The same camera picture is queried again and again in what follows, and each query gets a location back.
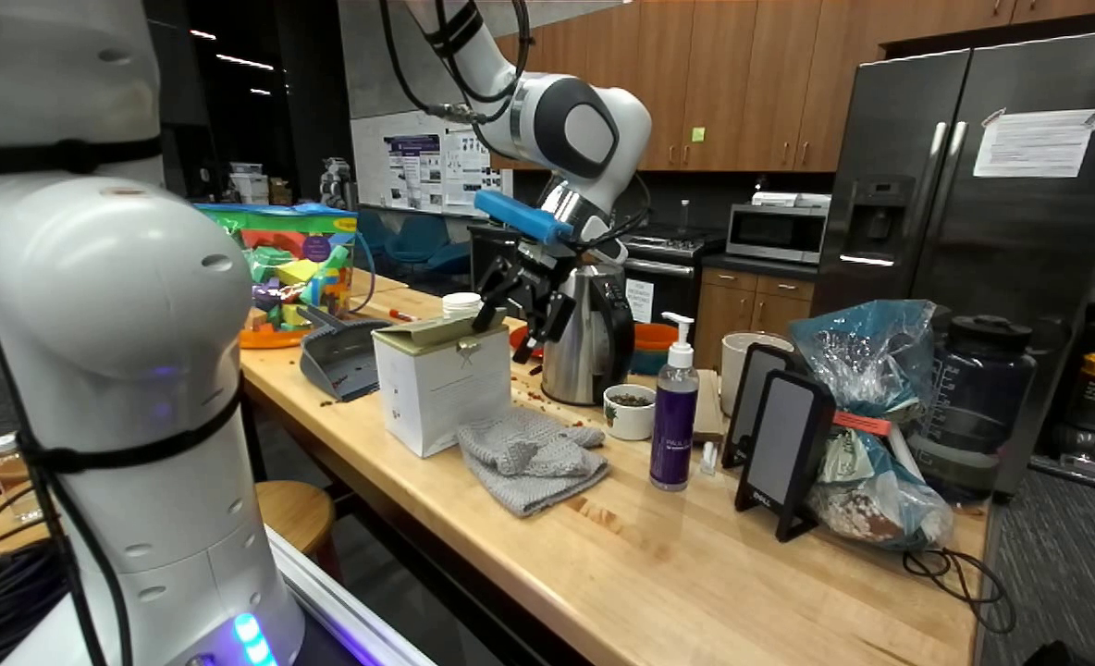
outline pump bottle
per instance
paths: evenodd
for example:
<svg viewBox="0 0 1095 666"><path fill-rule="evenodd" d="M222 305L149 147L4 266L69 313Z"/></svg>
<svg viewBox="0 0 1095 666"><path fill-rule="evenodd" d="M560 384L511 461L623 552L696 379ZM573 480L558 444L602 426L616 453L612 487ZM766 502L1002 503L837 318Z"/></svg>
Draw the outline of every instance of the pump bottle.
<svg viewBox="0 0 1095 666"><path fill-rule="evenodd" d="M679 324L679 341L670 345L667 366L658 371L654 438L650 443L650 482L657 489L675 492L688 487L700 376L692 368L694 353L688 344L688 331L695 320L675 312L662 312L662 317Z"/></svg>

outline gray dustpan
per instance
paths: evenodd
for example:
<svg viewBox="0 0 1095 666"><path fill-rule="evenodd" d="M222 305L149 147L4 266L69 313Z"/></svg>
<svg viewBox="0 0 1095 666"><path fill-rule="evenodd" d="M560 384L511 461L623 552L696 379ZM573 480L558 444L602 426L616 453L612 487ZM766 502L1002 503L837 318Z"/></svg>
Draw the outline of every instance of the gray dustpan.
<svg viewBox="0 0 1095 666"><path fill-rule="evenodd" d="M343 321L311 307L300 308L300 314L316 325L301 338L301 371L310 382L338 401L378 391L371 330L387 329L390 321Z"/></svg>

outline drawer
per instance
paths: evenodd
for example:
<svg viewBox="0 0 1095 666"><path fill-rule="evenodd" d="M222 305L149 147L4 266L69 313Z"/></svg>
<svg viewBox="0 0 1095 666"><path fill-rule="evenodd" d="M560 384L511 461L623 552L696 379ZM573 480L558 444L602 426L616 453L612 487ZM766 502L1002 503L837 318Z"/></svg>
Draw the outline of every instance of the drawer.
<svg viewBox="0 0 1095 666"><path fill-rule="evenodd" d="M804 283L800 279L759 275L758 292L759 295L785 296L788 299L810 300L815 296L815 286L812 283Z"/></svg>
<svg viewBox="0 0 1095 666"><path fill-rule="evenodd" d="M752 291L758 287L758 277L752 273L704 266L704 284L716 284L717 287Z"/></svg>

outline stainless steel refrigerator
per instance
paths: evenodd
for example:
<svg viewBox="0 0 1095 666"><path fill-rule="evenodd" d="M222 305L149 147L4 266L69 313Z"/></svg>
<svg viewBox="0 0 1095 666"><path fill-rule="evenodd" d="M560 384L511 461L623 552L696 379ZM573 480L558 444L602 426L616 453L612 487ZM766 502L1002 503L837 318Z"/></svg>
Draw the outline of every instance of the stainless steel refrigerator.
<svg viewBox="0 0 1095 666"><path fill-rule="evenodd" d="M1012 496L1094 284L1095 34L861 65L821 256L815 314L914 298L1033 326Z"/></svg>

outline pump nozzle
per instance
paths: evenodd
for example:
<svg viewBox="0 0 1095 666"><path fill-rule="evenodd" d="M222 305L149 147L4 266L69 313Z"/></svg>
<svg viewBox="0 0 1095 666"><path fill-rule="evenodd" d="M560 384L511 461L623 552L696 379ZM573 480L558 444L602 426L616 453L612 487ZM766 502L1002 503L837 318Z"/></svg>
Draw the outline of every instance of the pump nozzle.
<svg viewBox="0 0 1095 666"><path fill-rule="evenodd" d="M691 330L691 324L695 324L695 320L675 312L662 312L662 318L675 321L679 325L679 338L670 345L670 351L667 353L667 366L691 367L695 353L692 351L691 344L688 344L688 331Z"/></svg>

